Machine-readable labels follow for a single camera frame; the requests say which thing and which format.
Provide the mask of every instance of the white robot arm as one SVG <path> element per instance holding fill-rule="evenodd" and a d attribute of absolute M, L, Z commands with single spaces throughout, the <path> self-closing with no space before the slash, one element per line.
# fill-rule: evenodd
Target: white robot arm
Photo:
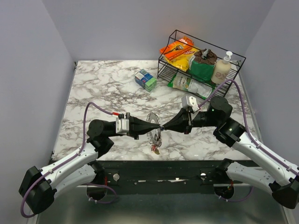
<path fill-rule="evenodd" d="M 271 193 L 281 205 L 294 209 L 299 200 L 298 166 L 293 164 L 258 141 L 246 128 L 230 118 L 232 106 L 224 97 L 211 98 L 206 112 L 199 112 L 196 98 L 182 98 L 183 108 L 169 122 L 163 125 L 165 130 L 185 134 L 193 127 L 215 126 L 214 135 L 220 142 L 248 156 L 262 170 L 242 166 L 225 159 L 217 169 L 221 176 L 234 181 L 248 183 Z"/>
<path fill-rule="evenodd" d="M 149 123 L 130 116 L 119 114 L 114 122 L 93 120 L 89 124 L 87 143 L 66 157 L 41 169 L 35 166 L 28 169 L 21 183 L 19 193 L 34 214 L 46 210 L 63 192 L 94 180 L 105 184 L 104 168 L 96 159 L 106 154 L 113 146 L 110 137 L 129 136 L 138 139 L 140 134 L 160 128 L 159 124 Z"/>

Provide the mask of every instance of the pump bottle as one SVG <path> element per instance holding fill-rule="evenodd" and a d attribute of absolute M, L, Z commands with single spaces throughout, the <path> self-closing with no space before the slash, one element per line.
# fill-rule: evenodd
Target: pump bottle
<path fill-rule="evenodd" d="M 222 60 L 217 61 L 211 78 L 213 83 L 220 84 L 225 80 L 232 66 L 229 62 L 232 55 L 231 51 L 227 51 L 226 56 Z"/>

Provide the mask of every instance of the white cable clip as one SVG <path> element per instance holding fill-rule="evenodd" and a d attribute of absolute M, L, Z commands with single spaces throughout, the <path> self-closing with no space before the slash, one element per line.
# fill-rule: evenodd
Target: white cable clip
<path fill-rule="evenodd" d="M 289 166 L 286 170 L 287 171 L 290 171 L 291 170 L 291 168 L 292 168 L 292 166 Z"/>
<path fill-rule="evenodd" d="M 261 143 L 259 143 L 259 144 L 256 146 L 256 148 L 259 148 L 261 145 L 262 145 L 262 144 L 261 144 Z"/>

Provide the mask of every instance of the orange snack package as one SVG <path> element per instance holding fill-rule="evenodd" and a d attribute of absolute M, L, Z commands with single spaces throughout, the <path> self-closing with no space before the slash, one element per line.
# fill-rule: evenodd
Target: orange snack package
<path fill-rule="evenodd" d="M 172 61 L 165 58 L 165 61 L 167 61 L 172 66 L 181 69 L 182 71 L 187 71 L 189 69 L 189 60 L 194 55 L 195 52 L 199 51 L 196 48 L 191 48 L 190 50 L 186 51 L 182 55 L 176 57 Z"/>
<path fill-rule="evenodd" d="M 189 51 L 194 45 L 193 41 L 191 39 L 189 39 L 188 37 L 183 37 L 181 39 L 179 39 L 179 41 L 175 41 L 171 44 L 169 44 L 167 47 L 161 48 L 160 49 L 160 53 L 162 54 L 164 51 L 164 56 L 168 59 L 168 60 L 173 60 L 174 58 L 180 56 L 181 54 L 185 53 L 186 51 Z"/>

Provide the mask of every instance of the marble countertop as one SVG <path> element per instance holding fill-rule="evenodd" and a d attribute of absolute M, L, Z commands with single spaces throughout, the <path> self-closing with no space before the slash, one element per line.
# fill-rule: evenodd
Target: marble countertop
<path fill-rule="evenodd" d="M 157 61 L 79 61 L 71 86 L 71 92 L 60 127 L 52 159 L 59 160 L 82 144 L 83 114 L 85 106 L 93 101 L 110 112 L 130 112 L 132 116 L 146 120 L 150 112 L 160 117 L 160 124 L 173 118 L 181 108 L 181 98 L 188 92 L 167 87 L 158 79 L 156 88 L 148 93 L 135 80 L 134 75 L 145 69 L 157 77 Z M 243 92 L 239 77 L 237 83 Z M 231 86 L 226 98 L 233 107 L 231 117 L 244 124 L 237 89 Z M 256 135 L 247 102 L 246 113 L 251 132 Z M 87 124 L 93 119 L 115 121 L 93 106 L 87 112 Z M 130 137 L 112 137 L 114 146 L 101 160 L 233 160 L 248 159 L 240 152 L 228 148 L 214 136 L 213 127 L 194 128 L 189 135 L 172 131 L 161 133 L 160 155 L 151 151 L 147 135 L 139 140 Z"/>

